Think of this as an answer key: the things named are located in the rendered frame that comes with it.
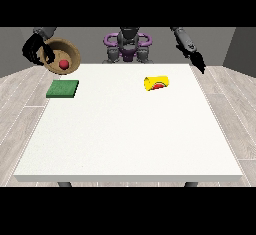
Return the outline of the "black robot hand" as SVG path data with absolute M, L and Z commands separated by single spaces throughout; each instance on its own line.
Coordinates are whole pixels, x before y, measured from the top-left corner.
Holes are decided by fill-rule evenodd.
M 177 45 L 177 48 L 183 53 L 185 58 L 188 58 L 191 63 L 198 68 L 201 73 L 205 72 L 205 63 L 203 56 L 198 51 L 188 51 L 181 45 Z
M 48 56 L 47 63 L 50 64 L 55 60 L 55 54 L 49 45 L 45 44 L 43 38 L 34 33 L 24 44 L 22 48 L 23 56 L 26 57 L 30 62 L 43 66 L 40 58 L 37 56 L 37 51 L 43 48 L 44 53 Z

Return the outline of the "brown wooden bowl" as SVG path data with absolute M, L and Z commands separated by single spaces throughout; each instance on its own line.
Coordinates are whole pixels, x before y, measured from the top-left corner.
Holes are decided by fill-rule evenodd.
M 59 75 L 71 74 L 80 66 L 80 52 L 77 47 L 70 41 L 62 38 L 50 38 L 45 43 L 53 50 L 55 54 L 55 60 L 48 64 L 48 56 L 44 52 L 43 48 L 40 48 L 40 61 L 44 64 L 44 67 L 49 71 Z M 62 69 L 59 66 L 61 60 L 68 61 L 68 68 Z

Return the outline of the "yellow cup with melon print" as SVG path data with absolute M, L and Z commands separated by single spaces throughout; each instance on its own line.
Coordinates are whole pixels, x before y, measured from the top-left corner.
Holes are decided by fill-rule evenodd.
M 160 89 L 169 85 L 169 78 L 167 76 L 146 77 L 144 79 L 144 87 L 147 91 Z

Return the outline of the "green square pad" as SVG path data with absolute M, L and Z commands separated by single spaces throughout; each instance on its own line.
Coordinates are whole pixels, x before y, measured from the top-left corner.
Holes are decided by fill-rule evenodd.
M 46 93 L 46 97 L 73 98 L 78 85 L 78 80 L 54 80 Z

